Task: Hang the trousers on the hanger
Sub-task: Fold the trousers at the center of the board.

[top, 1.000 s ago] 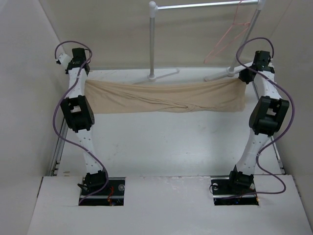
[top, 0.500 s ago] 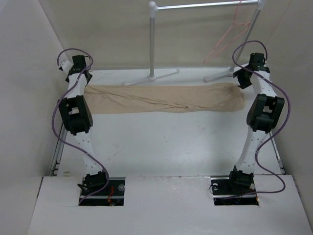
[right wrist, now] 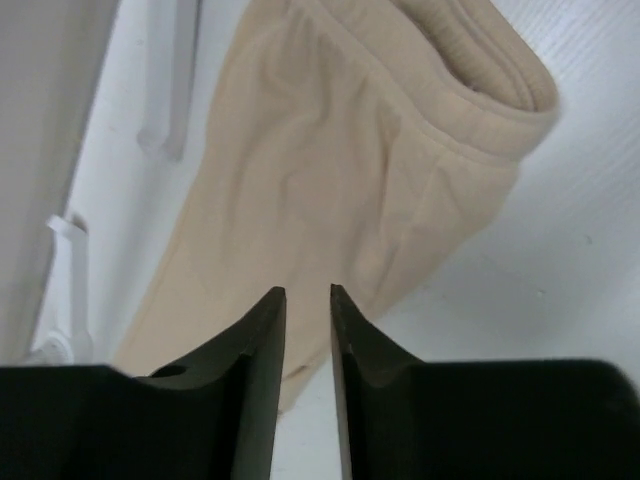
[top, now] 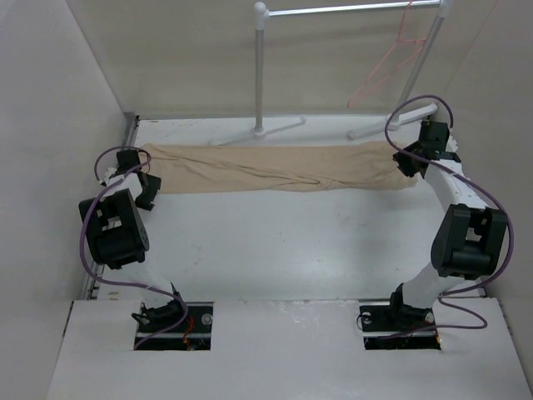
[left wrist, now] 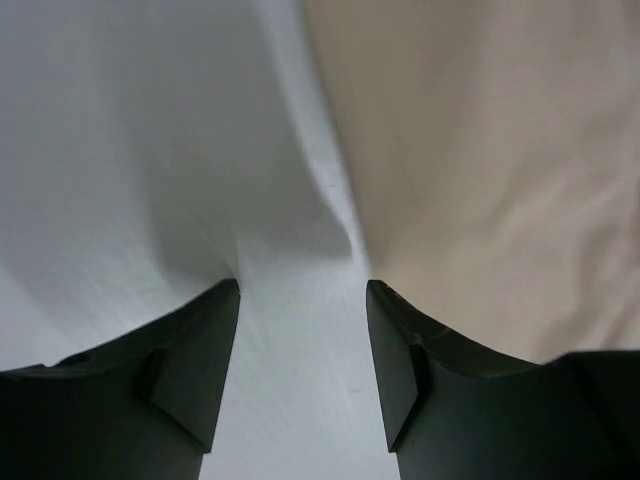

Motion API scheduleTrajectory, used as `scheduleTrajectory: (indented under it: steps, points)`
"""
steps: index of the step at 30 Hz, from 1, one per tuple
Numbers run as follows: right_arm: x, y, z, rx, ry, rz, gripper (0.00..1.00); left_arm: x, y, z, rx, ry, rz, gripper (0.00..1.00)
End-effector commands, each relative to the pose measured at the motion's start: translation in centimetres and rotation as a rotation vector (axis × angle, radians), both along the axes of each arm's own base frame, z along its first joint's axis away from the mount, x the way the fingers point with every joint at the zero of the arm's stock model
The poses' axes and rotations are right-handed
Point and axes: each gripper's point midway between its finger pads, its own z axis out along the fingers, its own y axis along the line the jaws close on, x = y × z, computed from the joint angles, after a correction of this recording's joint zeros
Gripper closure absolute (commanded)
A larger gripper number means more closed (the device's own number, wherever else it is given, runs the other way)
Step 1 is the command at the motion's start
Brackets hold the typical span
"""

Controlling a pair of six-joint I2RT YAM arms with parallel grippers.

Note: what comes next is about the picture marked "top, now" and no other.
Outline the beige trousers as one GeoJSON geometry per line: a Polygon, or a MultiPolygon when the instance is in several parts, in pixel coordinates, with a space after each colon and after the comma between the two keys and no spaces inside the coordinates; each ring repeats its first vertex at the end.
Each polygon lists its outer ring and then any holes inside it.
{"type": "Polygon", "coordinates": [[[311,193],[337,189],[403,190],[417,180],[397,168],[385,142],[341,146],[143,146],[165,194],[259,190],[311,193]]]}

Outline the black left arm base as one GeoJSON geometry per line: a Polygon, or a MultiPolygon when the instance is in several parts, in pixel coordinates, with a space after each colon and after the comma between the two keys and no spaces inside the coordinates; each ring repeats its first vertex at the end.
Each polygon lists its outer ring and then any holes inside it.
{"type": "Polygon", "coordinates": [[[135,351],[209,351],[212,344],[213,302],[190,302],[184,308],[177,300],[160,307],[143,303],[132,318],[137,323],[135,351]]]}

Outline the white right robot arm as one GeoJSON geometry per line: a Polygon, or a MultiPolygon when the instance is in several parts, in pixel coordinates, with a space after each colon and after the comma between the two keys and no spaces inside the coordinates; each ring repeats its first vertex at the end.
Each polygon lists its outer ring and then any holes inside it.
{"type": "Polygon", "coordinates": [[[404,175],[418,174],[431,186],[445,212],[427,266],[391,295],[386,320],[395,329],[408,328],[442,293],[490,276],[499,262],[509,219],[478,195],[449,139],[446,123],[424,120],[418,139],[393,156],[404,175]]]}

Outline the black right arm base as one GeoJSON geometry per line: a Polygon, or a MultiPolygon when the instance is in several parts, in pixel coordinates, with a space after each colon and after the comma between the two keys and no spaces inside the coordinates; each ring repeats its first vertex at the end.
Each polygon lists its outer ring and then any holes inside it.
{"type": "Polygon", "coordinates": [[[359,302],[356,325],[368,351],[441,349],[432,308],[407,306],[398,292],[359,302]]]}

